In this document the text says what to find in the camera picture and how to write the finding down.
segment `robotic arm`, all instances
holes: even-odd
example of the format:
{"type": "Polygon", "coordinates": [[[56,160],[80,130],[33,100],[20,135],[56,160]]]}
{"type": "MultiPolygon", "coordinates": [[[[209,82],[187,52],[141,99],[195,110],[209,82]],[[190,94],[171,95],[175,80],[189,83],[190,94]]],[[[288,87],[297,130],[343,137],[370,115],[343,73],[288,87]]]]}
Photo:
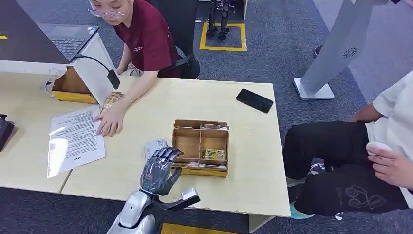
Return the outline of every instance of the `robotic arm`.
{"type": "Polygon", "coordinates": [[[141,188],[129,196],[106,234],[160,234],[167,211],[178,211],[200,201],[194,188],[183,192],[179,201],[159,200],[159,195],[167,195],[181,174],[181,168],[176,168],[168,178],[173,161],[180,154],[172,147],[155,151],[141,174],[141,188]]]}

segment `maroon t-shirt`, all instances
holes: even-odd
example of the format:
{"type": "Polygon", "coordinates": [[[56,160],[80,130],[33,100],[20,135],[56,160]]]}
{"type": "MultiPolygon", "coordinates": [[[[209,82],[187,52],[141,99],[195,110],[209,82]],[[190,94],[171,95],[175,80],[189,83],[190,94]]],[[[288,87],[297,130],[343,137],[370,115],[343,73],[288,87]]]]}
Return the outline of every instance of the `maroon t-shirt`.
{"type": "MultiPolygon", "coordinates": [[[[175,43],[161,13],[144,0],[135,0],[131,26],[114,26],[129,47],[132,63],[142,71],[158,71],[178,60],[175,43]]],[[[181,70],[159,71],[158,77],[179,78],[181,70]]]]}

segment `smartphone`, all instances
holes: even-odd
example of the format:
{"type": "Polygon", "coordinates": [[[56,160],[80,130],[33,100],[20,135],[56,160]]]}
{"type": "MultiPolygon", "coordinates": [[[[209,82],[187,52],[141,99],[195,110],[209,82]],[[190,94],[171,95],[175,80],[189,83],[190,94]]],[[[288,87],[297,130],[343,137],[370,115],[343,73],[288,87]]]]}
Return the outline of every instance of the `smartphone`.
{"type": "Polygon", "coordinates": [[[272,104],[274,104],[274,102],[270,99],[253,93],[247,89],[241,90],[241,92],[237,95],[237,100],[264,113],[268,113],[272,104]]]}

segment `yellow box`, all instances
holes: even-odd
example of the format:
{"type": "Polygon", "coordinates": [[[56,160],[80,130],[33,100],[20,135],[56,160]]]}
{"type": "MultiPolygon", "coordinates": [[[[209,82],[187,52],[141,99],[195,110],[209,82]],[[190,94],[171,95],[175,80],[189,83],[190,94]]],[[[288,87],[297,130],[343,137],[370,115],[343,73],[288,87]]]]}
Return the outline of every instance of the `yellow box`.
{"type": "Polygon", "coordinates": [[[245,36],[245,24],[243,23],[229,23],[228,27],[239,27],[241,35],[241,47],[225,47],[225,46],[206,46],[207,32],[209,23],[205,22],[202,28],[201,40],[199,42],[200,50],[225,50],[225,51],[246,51],[246,36],[245,36]]]}
{"type": "Polygon", "coordinates": [[[61,101],[97,104],[96,99],[73,67],[68,67],[66,73],[55,80],[52,93],[61,101]]]}
{"type": "Polygon", "coordinates": [[[237,234],[205,228],[196,228],[178,224],[164,223],[161,234],[237,234]]]}

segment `cable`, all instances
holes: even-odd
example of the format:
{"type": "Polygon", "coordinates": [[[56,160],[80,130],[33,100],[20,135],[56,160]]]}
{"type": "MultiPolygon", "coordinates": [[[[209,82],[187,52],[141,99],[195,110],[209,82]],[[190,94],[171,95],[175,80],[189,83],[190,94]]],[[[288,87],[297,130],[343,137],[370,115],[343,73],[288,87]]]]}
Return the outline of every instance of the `cable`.
{"type": "Polygon", "coordinates": [[[92,57],[89,57],[89,56],[86,56],[86,55],[81,55],[81,54],[75,55],[75,58],[78,58],[78,59],[88,58],[88,59],[95,60],[95,61],[98,62],[100,65],[104,66],[104,67],[106,68],[106,70],[108,70],[108,72],[109,72],[109,69],[108,69],[103,63],[101,63],[99,60],[97,60],[97,59],[95,59],[95,58],[92,58],[92,57]]]}
{"type": "Polygon", "coordinates": [[[120,85],[120,80],[116,75],[116,72],[114,71],[114,69],[110,69],[107,68],[103,63],[101,63],[99,60],[86,56],[86,55],[81,55],[81,54],[77,54],[75,55],[75,58],[81,59],[81,58],[88,58],[91,60],[94,60],[96,62],[98,62],[100,65],[102,65],[104,68],[106,68],[106,70],[108,70],[108,80],[109,82],[112,84],[112,86],[114,87],[114,89],[118,89],[119,85],[120,85]]]}

